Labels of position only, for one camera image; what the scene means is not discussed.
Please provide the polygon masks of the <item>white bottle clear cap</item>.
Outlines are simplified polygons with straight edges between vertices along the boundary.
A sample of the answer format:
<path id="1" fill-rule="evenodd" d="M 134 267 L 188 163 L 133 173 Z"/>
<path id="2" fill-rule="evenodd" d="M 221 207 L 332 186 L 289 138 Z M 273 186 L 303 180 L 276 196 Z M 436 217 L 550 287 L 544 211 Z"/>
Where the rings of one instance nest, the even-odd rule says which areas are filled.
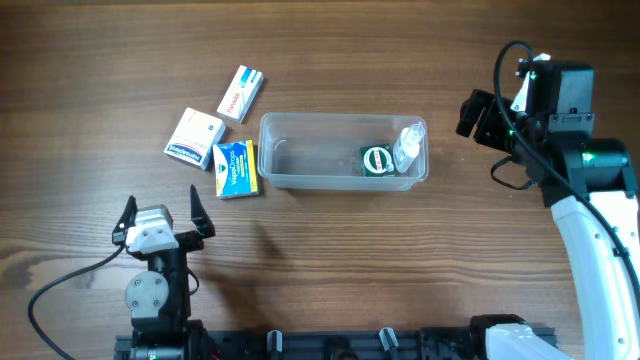
<path id="1" fill-rule="evenodd" d="M 395 169 L 405 173 L 420 153 L 420 143 L 426 135 L 421 123 L 404 128 L 393 146 Z"/>

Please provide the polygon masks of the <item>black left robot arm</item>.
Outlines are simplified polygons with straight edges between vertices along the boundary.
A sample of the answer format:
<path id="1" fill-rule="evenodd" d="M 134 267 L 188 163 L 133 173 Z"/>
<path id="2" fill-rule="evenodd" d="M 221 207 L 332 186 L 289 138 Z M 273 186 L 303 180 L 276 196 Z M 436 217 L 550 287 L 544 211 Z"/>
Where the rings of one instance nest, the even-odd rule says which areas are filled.
<path id="1" fill-rule="evenodd" d="M 223 354 L 203 322 L 192 320 L 189 288 L 193 272 L 187 254 L 204 248 L 215 235 L 197 190 L 190 188 L 191 231 L 173 231 L 173 219 L 161 204 L 139 208 L 131 196 L 112 231 L 112 243 L 147 263 L 128 283 L 125 303 L 131 313 L 130 336 L 118 336 L 116 359 L 221 359 Z"/>

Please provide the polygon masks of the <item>green square small box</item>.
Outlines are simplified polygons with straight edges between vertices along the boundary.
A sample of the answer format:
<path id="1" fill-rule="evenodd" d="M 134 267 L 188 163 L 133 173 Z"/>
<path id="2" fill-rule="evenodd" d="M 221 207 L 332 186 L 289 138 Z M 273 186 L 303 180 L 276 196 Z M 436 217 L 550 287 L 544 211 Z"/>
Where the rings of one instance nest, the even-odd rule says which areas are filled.
<path id="1" fill-rule="evenodd" d="M 389 144 L 362 147 L 360 157 L 366 177 L 391 177 L 396 174 Z"/>

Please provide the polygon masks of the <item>clear plastic container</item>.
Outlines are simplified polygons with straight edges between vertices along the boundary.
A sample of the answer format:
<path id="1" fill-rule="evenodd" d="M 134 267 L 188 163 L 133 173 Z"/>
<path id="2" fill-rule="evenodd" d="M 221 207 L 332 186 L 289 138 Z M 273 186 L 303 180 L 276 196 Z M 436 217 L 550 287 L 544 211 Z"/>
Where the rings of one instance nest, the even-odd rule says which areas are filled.
<path id="1" fill-rule="evenodd" d="M 419 116 L 271 112 L 260 123 L 257 169 L 277 188 L 407 191 L 429 174 L 428 140 L 405 173 L 366 177 L 365 146 L 393 146 Z"/>

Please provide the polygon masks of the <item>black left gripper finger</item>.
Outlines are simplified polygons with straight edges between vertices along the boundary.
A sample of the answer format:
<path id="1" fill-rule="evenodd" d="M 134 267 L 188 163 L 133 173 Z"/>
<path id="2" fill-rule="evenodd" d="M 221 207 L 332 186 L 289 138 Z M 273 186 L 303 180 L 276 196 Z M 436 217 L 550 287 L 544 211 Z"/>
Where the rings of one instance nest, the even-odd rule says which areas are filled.
<path id="1" fill-rule="evenodd" d="M 201 199 L 194 185 L 190 186 L 191 221 L 202 238 L 215 236 L 215 226 L 202 205 Z"/>
<path id="2" fill-rule="evenodd" d="M 116 223 L 112 231 L 112 244 L 124 245 L 126 242 L 127 233 L 130 227 L 135 225 L 135 218 L 137 215 L 137 202 L 134 196 L 130 196 L 127 200 L 127 204 L 124 211 Z"/>

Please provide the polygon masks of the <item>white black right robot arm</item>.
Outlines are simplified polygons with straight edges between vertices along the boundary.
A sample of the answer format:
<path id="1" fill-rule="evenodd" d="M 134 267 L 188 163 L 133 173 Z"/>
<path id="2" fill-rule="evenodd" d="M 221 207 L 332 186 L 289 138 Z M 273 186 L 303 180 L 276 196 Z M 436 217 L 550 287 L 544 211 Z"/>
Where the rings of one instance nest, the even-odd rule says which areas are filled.
<path id="1" fill-rule="evenodd" d="M 514 100 L 474 90 L 457 134 L 522 165 L 565 246 L 588 359 L 639 356 L 639 186 L 624 143 L 593 135 L 592 66 L 521 60 Z"/>

